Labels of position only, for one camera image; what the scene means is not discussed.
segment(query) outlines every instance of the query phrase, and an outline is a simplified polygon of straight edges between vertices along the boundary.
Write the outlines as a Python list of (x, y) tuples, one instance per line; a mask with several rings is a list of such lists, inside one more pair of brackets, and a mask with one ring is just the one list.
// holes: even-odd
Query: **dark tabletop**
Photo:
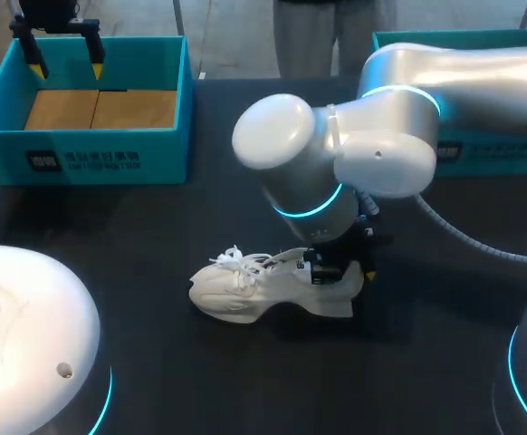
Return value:
[[(279, 306), (238, 326), (188, 301), (188, 278), (233, 244), (298, 245), (234, 158), (242, 111), (277, 92), (344, 102), (355, 87), (197, 82), (183, 186), (0, 188), (0, 244), (62, 261), (99, 308), (115, 375), (105, 433), (492, 433), (493, 374), (527, 303), (527, 265), (464, 246), (412, 200), (381, 204), (395, 243), (354, 319)], [(471, 236), (527, 254), (527, 177), (442, 179), (426, 197)]]

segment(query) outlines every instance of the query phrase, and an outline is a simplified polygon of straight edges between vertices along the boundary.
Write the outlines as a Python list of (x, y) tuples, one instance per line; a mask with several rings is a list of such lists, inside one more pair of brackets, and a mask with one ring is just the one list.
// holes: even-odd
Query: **tan block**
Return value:
[(101, 91), (93, 129), (173, 127), (176, 91)]
[(88, 130), (99, 91), (38, 91), (25, 130)]

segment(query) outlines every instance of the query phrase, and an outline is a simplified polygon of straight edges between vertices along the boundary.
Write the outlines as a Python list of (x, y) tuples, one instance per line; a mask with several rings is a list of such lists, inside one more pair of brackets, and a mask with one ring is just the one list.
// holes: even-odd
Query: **glowing blue light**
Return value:
[(99, 416), (99, 419), (95, 423), (94, 427), (89, 432), (89, 435), (94, 435), (94, 432), (96, 432), (99, 426), (101, 425), (102, 419), (104, 418), (104, 414), (107, 412), (107, 409), (109, 408), (111, 393), (112, 393), (112, 368), (110, 369), (110, 382), (109, 382), (109, 392), (107, 394), (107, 401), (104, 402), (104, 408), (102, 408), (101, 415)]
[(507, 354), (507, 364), (509, 365), (509, 377), (511, 378), (511, 384), (513, 385), (513, 389), (515, 390), (515, 394), (517, 394), (517, 399), (519, 399), (520, 404), (523, 406), (523, 409), (525, 412), (527, 412), (527, 405), (525, 404), (525, 401), (523, 400), (523, 397), (521, 397), (521, 394), (519, 393), (519, 390), (517, 389), (517, 384), (515, 383), (515, 378), (513, 378), (513, 369), (511, 366), (511, 352), (513, 348), (513, 338), (515, 338), (515, 333), (517, 332), (517, 328), (515, 328), (515, 331), (513, 331), (513, 335), (511, 337), (511, 342), (509, 343), (509, 353)]
[(423, 91), (422, 89), (418, 89), (414, 86), (408, 86), (406, 84), (388, 84), (386, 86), (380, 86), (379, 88), (375, 88), (372, 91), (366, 92), (364, 95), (362, 95), (362, 98), (383, 91), (411, 91), (417, 93), (418, 95), (422, 95), (435, 105), (436, 111), (438, 111), (438, 116), (441, 116), (441, 106), (438, 105), (438, 101), (435, 100), (435, 97), (433, 97), (430, 93)]
[(285, 211), (281, 211), (278, 207), (273, 206), (273, 209), (280, 213), (282, 216), (286, 216), (287, 218), (297, 219), (297, 218), (306, 218), (311, 215), (315, 215), (316, 213), (320, 213), (322, 210), (324, 210), (327, 206), (329, 206), (332, 202), (334, 202), (334, 199), (338, 196), (340, 191), (342, 190), (342, 185), (340, 184), (336, 191), (332, 194), (331, 197), (328, 198), (326, 202), (324, 202), (321, 206), (316, 207), (314, 210), (306, 211), (305, 213), (286, 213)]

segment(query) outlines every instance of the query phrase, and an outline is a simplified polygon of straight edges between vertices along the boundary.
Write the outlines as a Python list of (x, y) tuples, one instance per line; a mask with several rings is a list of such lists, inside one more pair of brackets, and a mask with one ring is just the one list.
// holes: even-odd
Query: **teal box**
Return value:
[[(180, 184), (187, 174), (193, 78), (184, 37), (101, 38), (97, 81), (84, 39), (38, 38), (50, 71), (40, 79), (13, 41), (0, 66), (0, 184)], [(42, 89), (177, 90), (172, 128), (24, 130)]]
[[(378, 32), (374, 50), (394, 43), (432, 45), (457, 50), (527, 47), (527, 30)], [(438, 177), (527, 174), (527, 138), (469, 130), (441, 130)]]

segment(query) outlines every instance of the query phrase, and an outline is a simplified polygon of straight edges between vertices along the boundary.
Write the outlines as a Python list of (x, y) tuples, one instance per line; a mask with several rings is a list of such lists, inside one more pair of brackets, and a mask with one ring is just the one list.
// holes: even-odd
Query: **white sneaker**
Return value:
[(237, 324), (255, 322), (268, 308), (298, 304), (308, 312), (329, 317), (352, 317), (351, 300), (364, 283), (358, 263), (351, 263), (335, 284), (313, 285), (304, 247), (277, 256), (243, 256), (234, 246), (191, 278), (191, 301), (206, 314)]

